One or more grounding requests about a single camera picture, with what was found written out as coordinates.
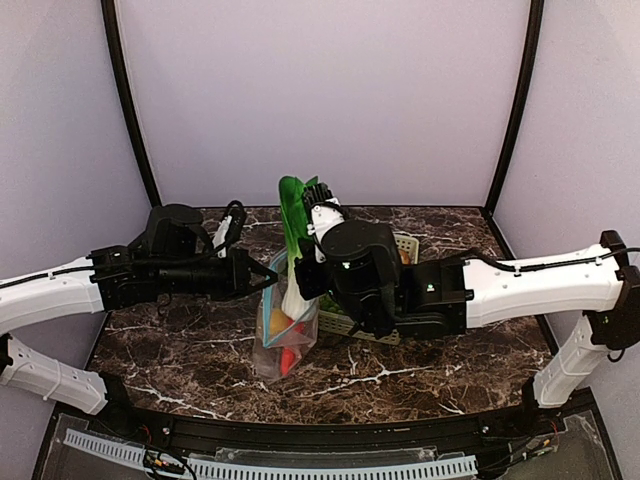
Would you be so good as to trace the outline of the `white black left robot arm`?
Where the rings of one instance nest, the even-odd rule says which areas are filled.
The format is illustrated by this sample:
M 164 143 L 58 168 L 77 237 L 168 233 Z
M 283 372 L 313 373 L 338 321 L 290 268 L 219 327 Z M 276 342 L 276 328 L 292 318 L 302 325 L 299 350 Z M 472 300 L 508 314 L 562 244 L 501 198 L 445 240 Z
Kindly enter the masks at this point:
M 39 353 L 14 331 L 76 314 L 108 313 L 166 295 L 232 301 L 272 286 L 277 274 L 236 247 L 246 221 L 230 202 L 209 235 L 202 213 L 183 204 L 154 207 L 127 245 L 92 251 L 68 264 L 1 283 L 1 383 L 89 415 L 119 412 L 130 401 L 122 381 Z

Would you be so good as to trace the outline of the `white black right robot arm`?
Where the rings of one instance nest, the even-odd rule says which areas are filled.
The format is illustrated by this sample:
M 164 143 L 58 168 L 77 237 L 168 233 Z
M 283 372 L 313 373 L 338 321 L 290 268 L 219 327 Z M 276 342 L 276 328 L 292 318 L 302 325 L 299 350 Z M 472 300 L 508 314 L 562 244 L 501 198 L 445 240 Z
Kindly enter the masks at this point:
M 305 241 L 294 262 L 302 297 L 330 295 L 357 329 L 438 339 L 554 312 L 582 316 L 523 388 L 531 408 L 556 409 L 610 353 L 639 342 L 639 269 L 613 231 L 575 252 L 497 261 L 478 252 L 405 265 L 386 224 L 348 220 Z

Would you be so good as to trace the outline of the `clear zip top bag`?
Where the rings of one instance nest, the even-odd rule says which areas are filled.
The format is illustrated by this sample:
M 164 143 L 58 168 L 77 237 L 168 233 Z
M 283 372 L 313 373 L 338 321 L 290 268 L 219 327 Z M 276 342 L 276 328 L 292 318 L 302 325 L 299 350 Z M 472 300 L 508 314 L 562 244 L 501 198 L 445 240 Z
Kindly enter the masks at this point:
M 278 251 L 271 259 L 269 268 L 278 273 L 278 282 L 268 289 L 264 289 L 256 315 L 255 339 L 252 351 L 253 368 L 256 375 L 265 383 L 274 383 L 285 377 L 280 373 L 280 360 L 283 348 L 283 338 L 291 326 L 298 323 L 305 325 L 306 340 L 301 345 L 302 359 L 316 344 L 318 336 L 319 301 L 310 301 L 311 304 L 299 320 L 285 331 L 276 336 L 269 335 L 269 323 L 271 311 L 281 309 L 281 303 L 287 289 L 287 250 Z

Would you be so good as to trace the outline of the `red toy chili pepper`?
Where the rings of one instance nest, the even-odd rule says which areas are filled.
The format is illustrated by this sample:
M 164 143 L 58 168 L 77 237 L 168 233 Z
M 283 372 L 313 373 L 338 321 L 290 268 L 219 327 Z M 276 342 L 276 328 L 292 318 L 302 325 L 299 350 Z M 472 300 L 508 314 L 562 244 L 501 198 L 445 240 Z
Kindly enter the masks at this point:
M 305 325 L 303 323 L 291 326 L 284 336 L 280 360 L 280 373 L 283 377 L 288 376 L 302 358 L 301 345 L 305 340 Z

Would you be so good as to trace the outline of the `yellow toy lemon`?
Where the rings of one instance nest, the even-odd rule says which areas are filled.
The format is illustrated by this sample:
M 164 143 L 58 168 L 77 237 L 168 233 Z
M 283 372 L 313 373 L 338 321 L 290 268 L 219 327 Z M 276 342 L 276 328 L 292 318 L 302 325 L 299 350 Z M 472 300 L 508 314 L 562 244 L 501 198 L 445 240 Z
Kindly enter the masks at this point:
M 271 311 L 270 323 L 269 323 L 269 335 L 271 337 L 278 335 L 285 331 L 293 324 L 293 320 L 285 314 L 280 308 L 275 308 Z

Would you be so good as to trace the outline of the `green toy leafy vegetable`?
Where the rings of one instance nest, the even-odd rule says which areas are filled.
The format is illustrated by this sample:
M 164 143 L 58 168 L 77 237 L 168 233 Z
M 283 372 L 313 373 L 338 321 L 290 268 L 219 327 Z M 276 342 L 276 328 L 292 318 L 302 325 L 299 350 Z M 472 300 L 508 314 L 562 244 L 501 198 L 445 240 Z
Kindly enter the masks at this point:
M 311 302 L 305 300 L 298 287 L 295 275 L 295 260 L 302 257 L 299 240 L 308 240 L 309 222 L 303 202 L 306 187 L 316 185 L 318 177 L 303 182 L 298 177 L 284 176 L 278 184 L 280 211 L 287 248 L 287 289 L 281 310 L 292 321 L 297 321 L 309 308 Z

